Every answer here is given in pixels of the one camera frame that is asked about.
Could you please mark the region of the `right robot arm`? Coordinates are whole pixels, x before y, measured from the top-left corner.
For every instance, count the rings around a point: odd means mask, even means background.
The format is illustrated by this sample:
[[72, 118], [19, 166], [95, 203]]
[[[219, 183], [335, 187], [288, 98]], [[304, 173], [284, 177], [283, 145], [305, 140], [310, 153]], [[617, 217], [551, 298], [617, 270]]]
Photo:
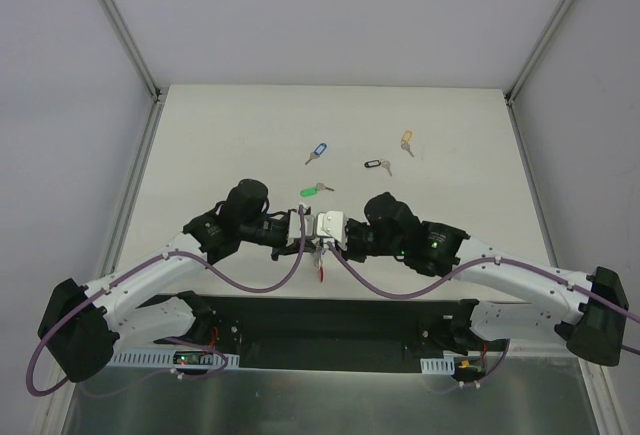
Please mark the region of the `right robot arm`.
[[342, 264], [392, 257], [438, 285], [454, 279], [513, 297], [511, 303], [478, 302], [454, 320], [450, 337], [457, 347], [542, 341], [594, 364], [618, 365], [632, 315], [615, 271], [564, 270], [511, 256], [462, 229], [420, 220], [388, 192], [370, 199], [364, 214], [359, 222], [329, 211], [315, 223], [317, 236]]

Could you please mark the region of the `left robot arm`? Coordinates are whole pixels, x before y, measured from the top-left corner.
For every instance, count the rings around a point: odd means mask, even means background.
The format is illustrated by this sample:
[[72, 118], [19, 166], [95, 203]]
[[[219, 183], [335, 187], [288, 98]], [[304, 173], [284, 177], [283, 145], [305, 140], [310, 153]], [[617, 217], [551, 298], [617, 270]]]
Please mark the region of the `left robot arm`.
[[174, 295], [153, 306], [147, 302], [203, 269], [238, 290], [254, 293], [254, 288], [215, 267], [242, 243], [269, 247], [277, 255], [301, 257], [309, 251], [315, 237], [310, 207], [299, 204], [275, 213], [268, 208], [267, 187], [243, 179], [225, 200], [186, 223], [148, 259], [84, 285], [71, 278], [60, 282], [38, 327], [40, 342], [27, 374], [34, 374], [43, 351], [52, 355], [65, 381], [78, 383], [96, 375], [115, 354], [137, 344], [170, 337], [183, 337], [191, 344], [204, 342], [212, 322], [194, 293]]

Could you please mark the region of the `red handled metal key organizer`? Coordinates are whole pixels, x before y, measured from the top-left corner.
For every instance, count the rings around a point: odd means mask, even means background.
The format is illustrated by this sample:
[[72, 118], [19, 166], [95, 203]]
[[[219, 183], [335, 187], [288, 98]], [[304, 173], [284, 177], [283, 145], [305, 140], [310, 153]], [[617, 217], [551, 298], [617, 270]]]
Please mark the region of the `red handled metal key organizer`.
[[326, 253], [326, 249], [322, 244], [319, 244], [315, 247], [315, 250], [312, 254], [313, 264], [317, 271], [318, 280], [320, 283], [323, 283], [325, 280], [325, 269], [324, 269], [324, 259], [323, 259], [323, 256], [325, 253]]

